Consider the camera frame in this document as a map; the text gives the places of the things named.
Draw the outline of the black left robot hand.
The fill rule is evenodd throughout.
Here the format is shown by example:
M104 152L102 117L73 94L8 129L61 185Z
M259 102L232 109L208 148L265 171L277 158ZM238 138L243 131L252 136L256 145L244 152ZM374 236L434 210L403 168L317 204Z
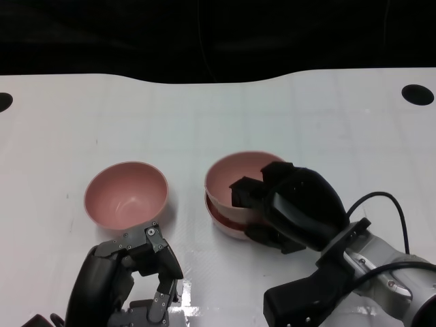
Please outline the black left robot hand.
M157 275L154 297L123 304L134 286L133 273ZM65 326L168 326L168 309L183 279L181 266L159 224L135 226L94 246L87 254L69 298Z

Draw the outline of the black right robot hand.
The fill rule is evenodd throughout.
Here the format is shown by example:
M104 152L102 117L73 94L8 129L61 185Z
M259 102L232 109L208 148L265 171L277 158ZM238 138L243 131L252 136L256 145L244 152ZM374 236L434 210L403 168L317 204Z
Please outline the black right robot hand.
M244 176L230 185L232 206L260 215L245 228L249 239L283 254L323 251L349 225L339 195L316 171L284 161L260 171L260 181Z

